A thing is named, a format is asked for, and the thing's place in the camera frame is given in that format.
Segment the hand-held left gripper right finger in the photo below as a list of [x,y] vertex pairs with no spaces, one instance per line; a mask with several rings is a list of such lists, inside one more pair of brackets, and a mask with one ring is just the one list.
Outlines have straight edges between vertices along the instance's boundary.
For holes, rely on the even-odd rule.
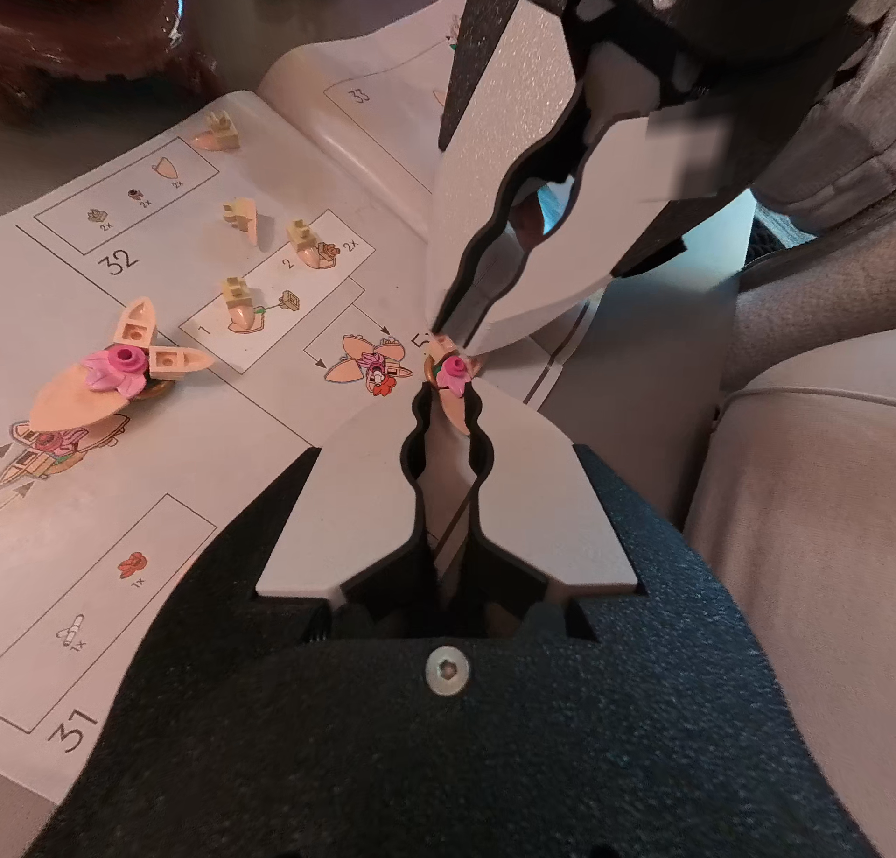
[[632,594],[637,576],[574,444],[530,406],[484,380],[469,422],[485,447],[469,545],[497,560],[494,595]]

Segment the open instruction booklet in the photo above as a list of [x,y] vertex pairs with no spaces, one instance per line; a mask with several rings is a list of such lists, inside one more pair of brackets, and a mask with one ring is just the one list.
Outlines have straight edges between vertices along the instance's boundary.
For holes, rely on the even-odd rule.
[[[466,0],[293,49],[98,169],[2,217],[2,776],[58,804],[151,619],[207,542],[306,449],[420,384],[438,135]],[[198,150],[211,111],[237,150]],[[223,222],[251,197],[259,246]],[[286,225],[319,239],[321,269]],[[246,281],[249,334],[221,283]],[[151,300],[210,368],[88,427],[39,390]]]

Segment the half-built peach pink flower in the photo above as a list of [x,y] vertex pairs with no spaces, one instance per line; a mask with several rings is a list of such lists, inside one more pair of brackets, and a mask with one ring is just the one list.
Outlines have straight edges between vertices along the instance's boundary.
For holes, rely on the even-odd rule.
[[166,393],[174,382],[210,368],[214,358],[189,347],[155,345],[152,302],[130,302],[111,345],[58,374],[38,393],[28,422],[40,432],[88,427],[139,402]]

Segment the grey desk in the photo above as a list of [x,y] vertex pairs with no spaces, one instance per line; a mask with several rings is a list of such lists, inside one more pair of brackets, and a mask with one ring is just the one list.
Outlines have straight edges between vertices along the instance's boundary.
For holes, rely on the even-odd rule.
[[[186,0],[224,91],[254,89],[287,50],[364,35],[436,0]],[[63,82],[22,126],[2,120],[8,213],[183,120],[163,80]],[[723,238],[610,286],[541,411],[657,513],[684,523],[715,412],[741,263]]]

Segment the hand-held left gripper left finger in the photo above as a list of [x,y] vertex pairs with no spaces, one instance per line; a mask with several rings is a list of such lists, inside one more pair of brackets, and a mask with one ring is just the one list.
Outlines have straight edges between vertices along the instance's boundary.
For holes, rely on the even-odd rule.
[[431,388],[371,403],[324,442],[256,584],[268,598],[414,601],[431,586],[418,479]]

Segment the peach petal with tan clip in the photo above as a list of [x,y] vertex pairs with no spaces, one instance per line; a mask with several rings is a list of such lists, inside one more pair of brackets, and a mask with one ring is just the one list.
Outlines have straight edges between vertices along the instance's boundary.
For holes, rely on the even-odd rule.
[[246,235],[252,247],[259,246],[258,210],[251,197],[237,197],[222,204],[221,216],[224,223]]
[[288,241],[298,259],[312,269],[322,268],[322,259],[318,250],[319,239],[310,225],[297,219],[286,225]]
[[229,314],[228,329],[235,334],[249,334],[256,326],[256,313],[252,293],[246,281],[230,276],[221,283],[221,297]]
[[237,127],[226,111],[211,111],[205,117],[206,129],[191,139],[198,150],[207,152],[231,151],[241,147]]

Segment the small pink peach brick flower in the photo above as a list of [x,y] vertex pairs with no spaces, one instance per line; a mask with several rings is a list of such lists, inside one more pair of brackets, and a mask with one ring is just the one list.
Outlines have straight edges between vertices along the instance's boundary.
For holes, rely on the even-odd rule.
[[428,349],[424,358],[424,376],[438,398],[444,418],[465,437],[469,436],[465,393],[483,365],[484,359],[469,356],[459,348],[457,354],[446,357],[437,365],[429,356]]

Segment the person's right hand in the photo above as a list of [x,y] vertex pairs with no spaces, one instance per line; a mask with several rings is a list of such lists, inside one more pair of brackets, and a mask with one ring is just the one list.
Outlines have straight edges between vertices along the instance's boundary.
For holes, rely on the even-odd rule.
[[535,188],[511,208],[508,217],[517,241],[530,250],[545,237],[545,216],[540,200],[540,188]]

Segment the person's torso and lap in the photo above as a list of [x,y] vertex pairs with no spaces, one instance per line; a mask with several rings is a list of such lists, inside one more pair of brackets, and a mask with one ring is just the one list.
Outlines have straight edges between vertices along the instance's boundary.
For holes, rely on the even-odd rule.
[[881,856],[895,824],[894,221],[745,271],[686,538]]

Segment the person's right forearm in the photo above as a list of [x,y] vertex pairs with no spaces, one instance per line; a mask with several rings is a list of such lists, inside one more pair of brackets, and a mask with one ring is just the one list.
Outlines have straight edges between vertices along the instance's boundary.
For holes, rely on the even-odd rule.
[[820,235],[895,188],[895,0],[860,0],[871,34],[756,180],[757,203]]

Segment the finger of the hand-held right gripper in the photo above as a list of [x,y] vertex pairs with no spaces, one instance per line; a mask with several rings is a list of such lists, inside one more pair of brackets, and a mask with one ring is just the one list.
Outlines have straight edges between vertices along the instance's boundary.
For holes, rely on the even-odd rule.
[[467,352],[517,342],[596,292],[673,192],[673,124],[644,117],[611,125],[584,160],[564,216],[488,308]]
[[428,228],[427,324],[431,333],[472,335],[487,309],[459,327],[446,304],[468,248],[501,236],[519,185],[505,180],[549,136],[574,101],[576,78],[561,18],[519,0],[442,155]]

